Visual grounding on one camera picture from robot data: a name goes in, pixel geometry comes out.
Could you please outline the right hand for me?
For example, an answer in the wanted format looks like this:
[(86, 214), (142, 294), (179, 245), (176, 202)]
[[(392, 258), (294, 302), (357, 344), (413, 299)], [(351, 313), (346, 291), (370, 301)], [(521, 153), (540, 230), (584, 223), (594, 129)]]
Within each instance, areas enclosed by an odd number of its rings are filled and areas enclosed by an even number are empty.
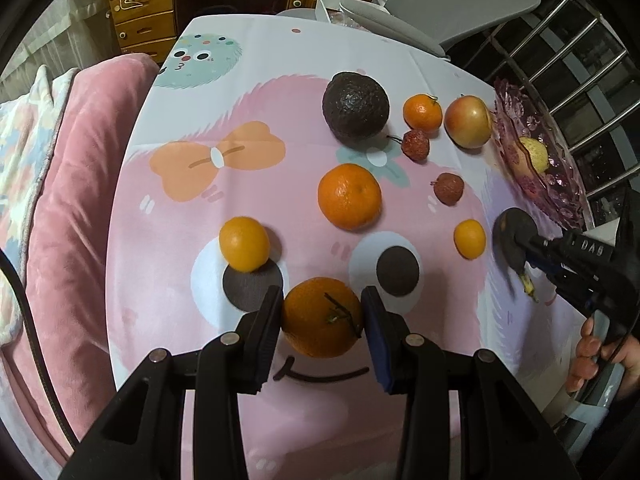
[[(566, 378), (565, 390), (567, 393), (577, 392), (588, 380), (596, 376), (598, 372), (596, 359), (603, 358), (607, 360), (617, 347), (617, 344), (604, 346), (602, 341), (594, 336), (593, 326), (593, 318), (587, 318), (580, 329), (576, 356), (572, 364), (570, 364)], [(617, 397), (623, 399), (638, 391), (640, 378), (639, 341), (634, 337), (629, 337), (620, 347), (620, 351), (612, 361), (622, 364), (625, 369)]]

